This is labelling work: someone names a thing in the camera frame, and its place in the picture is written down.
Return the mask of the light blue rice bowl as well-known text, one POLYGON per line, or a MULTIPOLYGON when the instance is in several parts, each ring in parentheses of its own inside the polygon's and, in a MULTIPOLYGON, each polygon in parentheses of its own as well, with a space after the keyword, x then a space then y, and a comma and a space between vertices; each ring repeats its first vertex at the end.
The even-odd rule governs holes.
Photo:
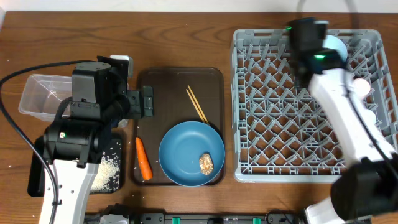
POLYGON ((323 47, 336 50, 343 61, 346 61, 348 58, 348 51, 345 44, 335 36, 326 35, 325 40, 323 41, 323 47))

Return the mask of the white rice pile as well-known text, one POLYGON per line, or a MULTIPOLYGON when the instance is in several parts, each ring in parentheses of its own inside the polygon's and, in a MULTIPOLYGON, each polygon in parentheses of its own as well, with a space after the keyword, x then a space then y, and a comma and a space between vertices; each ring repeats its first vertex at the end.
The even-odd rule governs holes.
POLYGON ((103 151, 90 194, 111 194, 120 188, 122 140, 114 138, 103 151))

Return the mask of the light blue plastic cup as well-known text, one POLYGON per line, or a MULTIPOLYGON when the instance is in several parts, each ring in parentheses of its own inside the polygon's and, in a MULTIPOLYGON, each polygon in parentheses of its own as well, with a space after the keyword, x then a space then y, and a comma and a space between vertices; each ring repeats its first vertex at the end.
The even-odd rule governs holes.
POLYGON ((366 121, 369 121, 372 124, 376 124, 377 121, 376 115, 371 110, 365 109, 364 116, 366 117, 366 121))

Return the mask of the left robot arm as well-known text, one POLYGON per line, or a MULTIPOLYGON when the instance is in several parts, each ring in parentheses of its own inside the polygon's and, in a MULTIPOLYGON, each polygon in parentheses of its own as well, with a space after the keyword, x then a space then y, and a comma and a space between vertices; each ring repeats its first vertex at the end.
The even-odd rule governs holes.
POLYGON ((153 116, 152 87, 127 87, 132 67, 127 55, 76 64, 72 96, 60 103, 43 135, 42 155, 48 167, 40 223, 83 223, 111 130, 123 119, 153 116))

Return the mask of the dark blue plate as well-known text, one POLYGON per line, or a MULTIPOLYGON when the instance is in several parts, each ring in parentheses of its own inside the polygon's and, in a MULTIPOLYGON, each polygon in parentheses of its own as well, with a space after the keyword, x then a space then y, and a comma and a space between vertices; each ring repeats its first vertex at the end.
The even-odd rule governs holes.
POLYGON ((219 132, 198 121, 175 125, 163 136, 159 146, 162 171, 172 182, 185 187, 198 187, 213 181, 223 169, 225 156, 219 132), (200 158, 204 154, 213 162, 213 170, 208 175, 200 168, 200 158))

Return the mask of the orange carrot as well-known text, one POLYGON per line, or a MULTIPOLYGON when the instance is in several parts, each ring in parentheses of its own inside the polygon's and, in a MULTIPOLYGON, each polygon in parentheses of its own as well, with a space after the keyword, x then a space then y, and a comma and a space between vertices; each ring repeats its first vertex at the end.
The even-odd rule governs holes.
POLYGON ((141 176, 144 181, 151 180, 151 178, 153 177, 152 169, 147 159, 143 142, 139 137, 135 138, 135 145, 141 176))

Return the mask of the pink plastic cup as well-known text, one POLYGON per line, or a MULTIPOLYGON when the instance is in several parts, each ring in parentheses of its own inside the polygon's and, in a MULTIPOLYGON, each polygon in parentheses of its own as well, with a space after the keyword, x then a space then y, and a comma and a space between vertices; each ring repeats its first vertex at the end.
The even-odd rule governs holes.
POLYGON ((355 93, 361 98, 365 98, 371 91, 371 86, 368 81, 363 78, 355 78, 353 80, 355 93))

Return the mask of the brown mushroom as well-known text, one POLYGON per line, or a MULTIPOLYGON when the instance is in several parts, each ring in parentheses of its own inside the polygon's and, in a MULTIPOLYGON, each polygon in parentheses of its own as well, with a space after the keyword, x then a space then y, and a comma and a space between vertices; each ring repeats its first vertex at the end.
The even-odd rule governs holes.
POLYGON ((211 160, 211 156, 208 153, 204 153, 200 160, 200 171, 204 175, 210 175, 213 172, 214 165, 213 161, 211 160))

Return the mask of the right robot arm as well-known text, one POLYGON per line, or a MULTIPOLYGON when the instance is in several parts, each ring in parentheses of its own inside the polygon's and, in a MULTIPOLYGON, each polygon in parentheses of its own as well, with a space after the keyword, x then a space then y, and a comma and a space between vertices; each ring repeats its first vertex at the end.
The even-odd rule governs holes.
POLYGON ((332 125, 347 170, 330 196, 305 209, 305 223, 349 223, 397 211, 397 153, 363 104, 365 95, 347 68, 346 47, 325 45, 328 22, 288 23, 295 84, 317 100, 332 125))

